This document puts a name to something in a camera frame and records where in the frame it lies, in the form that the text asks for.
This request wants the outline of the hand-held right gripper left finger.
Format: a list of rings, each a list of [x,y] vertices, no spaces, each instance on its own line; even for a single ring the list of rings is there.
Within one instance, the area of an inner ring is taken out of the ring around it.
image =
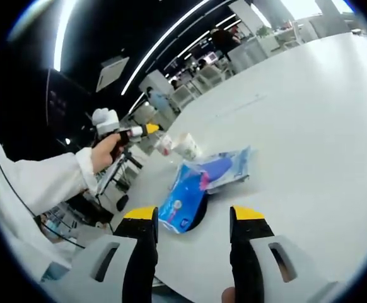
[[[112,235],[92,242],[67,273],[43,288],[55,302],[151,302],[157,243],[157,207],[133,209]]]

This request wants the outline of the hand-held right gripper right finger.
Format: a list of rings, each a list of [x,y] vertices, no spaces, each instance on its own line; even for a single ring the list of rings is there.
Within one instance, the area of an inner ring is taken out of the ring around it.
[[[230,208],[230,264],[235,302],[331,302],[339,282],[318,272],[312,259],[264,215],[251,208]]]

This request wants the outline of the person's left hand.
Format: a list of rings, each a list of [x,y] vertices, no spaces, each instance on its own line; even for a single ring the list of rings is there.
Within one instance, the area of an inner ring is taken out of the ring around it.
[[[91,151],[93,173],[97,174],[113,163],[111,152],[120,141],[120,134],[114,133],[102,139]]]

